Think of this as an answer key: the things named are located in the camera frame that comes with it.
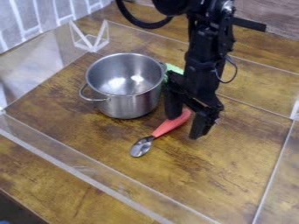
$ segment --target stainless steel pot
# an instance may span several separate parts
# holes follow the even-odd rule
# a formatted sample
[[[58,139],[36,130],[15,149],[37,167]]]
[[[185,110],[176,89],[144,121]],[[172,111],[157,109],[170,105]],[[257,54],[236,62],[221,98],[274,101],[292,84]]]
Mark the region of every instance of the stainless steel pot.
[[[90,65],[78,96],[94,102],[106,116],[136,118],[157,106],[164,72],[164,64],[148,56],[137,53],[108,55]],[[84,95],[85,87],[92,88],[93,98]]]

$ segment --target black cable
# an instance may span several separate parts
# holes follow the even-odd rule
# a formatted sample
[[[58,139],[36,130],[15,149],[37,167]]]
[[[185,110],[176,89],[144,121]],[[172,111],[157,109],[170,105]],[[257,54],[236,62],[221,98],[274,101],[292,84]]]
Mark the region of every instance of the black cable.
[[[218,77],[218,72],[217,72],[217,69],[216,69],[216,68],[214,68],[213,72],[214,72],[214,75],[216,75],[216,77],[217,77],[217,79],[218,79],[218,82],[220,82],[220,83],[224,83],[224,84],[228,84],[228,83],[230,83],[230,82],[234,80],[234,78],[236,78],[236,76],[237,76],[237,73],[238,73],[238,67],[237,67],[234,61],[232,60],[232,58],[230,58],[228,55],[225,55],[225,61],[234,67],[234,74],[232,75],[232,78],[230,78],[229,80],[224,81],[224,80]]]
[[[162,19],[161,21],[158,22],[153,22],[153,23],[146,23],[146,22],[142,22],[141,20],[138,20],[132,14],[130,12],[128,11],[126,7],[125,7],[125,4],[122,2],[122,0],[116,0],[116,5],[117,5],[117,8],[122,14],[122,16],[125,17],[125,19],[136,26],[144,28],[144,29],[156,29],[156,28],[160,28],[162,27],[164,25],[166,25],[170,20],[173,19],[173,17],[166,17],[165,19]]]

